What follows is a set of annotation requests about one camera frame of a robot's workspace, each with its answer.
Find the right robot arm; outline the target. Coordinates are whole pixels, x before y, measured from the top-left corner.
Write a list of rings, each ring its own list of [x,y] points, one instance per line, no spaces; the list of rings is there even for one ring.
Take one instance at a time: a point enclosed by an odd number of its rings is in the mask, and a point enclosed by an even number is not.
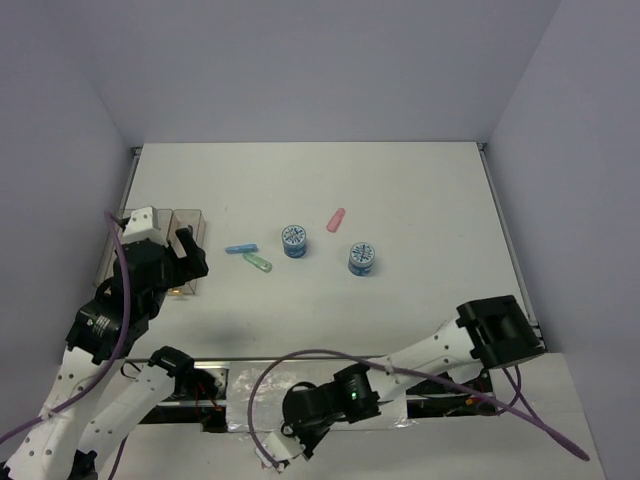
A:
[[[379,416],[381,406],[420,382],[402,370],[435,375],[442,389],[457,391],[483,370],[516,366],[545,352],[512,295],[469,301],[456,311],[430,337],[374,358],[380,370],[353,363],[328,383],[290,388],[282,406],[284,426],[301,444],[303,458],[312,458],[333,424]]]

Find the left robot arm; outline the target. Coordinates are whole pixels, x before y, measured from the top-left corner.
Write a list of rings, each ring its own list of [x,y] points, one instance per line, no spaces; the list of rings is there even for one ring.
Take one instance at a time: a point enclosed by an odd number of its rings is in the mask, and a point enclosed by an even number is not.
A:
[[[135,234],[127,225],[115,235],[113,274],[78,310],[40,413],[1,437],[25,436],[2,462],[2,478],[95,479],[108,456],[159,402],[193,392],[193,358],[164,346],[115,401],[96,410],[133,345],[158,316],[167,292],[208,273],[205,252],[191,231],[180,228],[176,237],[183,256],[152,227]]]

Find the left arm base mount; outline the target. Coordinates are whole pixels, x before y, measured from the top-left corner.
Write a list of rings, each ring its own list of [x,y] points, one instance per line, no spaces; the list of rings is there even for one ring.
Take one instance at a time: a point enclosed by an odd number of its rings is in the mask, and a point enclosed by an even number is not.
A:
[[[206,433],[225,433],[229,368],[197,363],[191,387],[157,404],[142,425],[190,425]]]

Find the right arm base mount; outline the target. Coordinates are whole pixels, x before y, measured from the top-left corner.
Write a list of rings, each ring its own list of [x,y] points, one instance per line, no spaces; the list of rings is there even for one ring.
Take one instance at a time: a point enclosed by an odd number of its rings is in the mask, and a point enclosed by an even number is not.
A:
[[[406,392],[406,406],[410,419],[491,416],[498,411],[495,406],[483,403],[476,395],[429,380]]]

